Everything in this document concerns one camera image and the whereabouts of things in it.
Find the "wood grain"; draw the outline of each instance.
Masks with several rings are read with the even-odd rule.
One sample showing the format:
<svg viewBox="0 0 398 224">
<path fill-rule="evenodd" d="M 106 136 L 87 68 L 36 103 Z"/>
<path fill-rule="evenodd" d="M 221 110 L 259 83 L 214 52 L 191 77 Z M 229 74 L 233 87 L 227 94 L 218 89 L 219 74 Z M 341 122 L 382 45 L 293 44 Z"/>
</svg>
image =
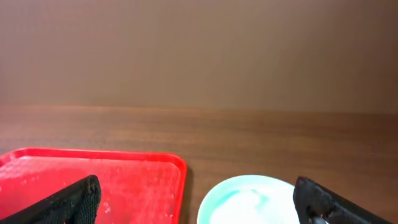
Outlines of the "wood grain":
<svg viewBox="0 0 398 224">
<path fill-rule="evenodd" d="M 0 107 L 0 152 L 26 146 L 177 153 L 190 167 L 181 223 L 242 174 L 306 175 L 398 222 L 398 115 Z"/>
</svg>

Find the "brown wall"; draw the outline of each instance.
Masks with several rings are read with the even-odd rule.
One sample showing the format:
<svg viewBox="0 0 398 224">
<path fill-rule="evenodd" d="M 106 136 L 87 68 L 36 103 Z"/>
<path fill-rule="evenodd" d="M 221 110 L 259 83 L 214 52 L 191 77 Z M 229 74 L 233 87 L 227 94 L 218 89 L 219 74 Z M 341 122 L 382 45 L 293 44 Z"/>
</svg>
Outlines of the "brown wall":
<svg viewBox="0 0 398 224">
<path fill-rule="evenodd" d="M 0 102 L 398 112 L 396 0 L 0 0 Z"/>
</svg>

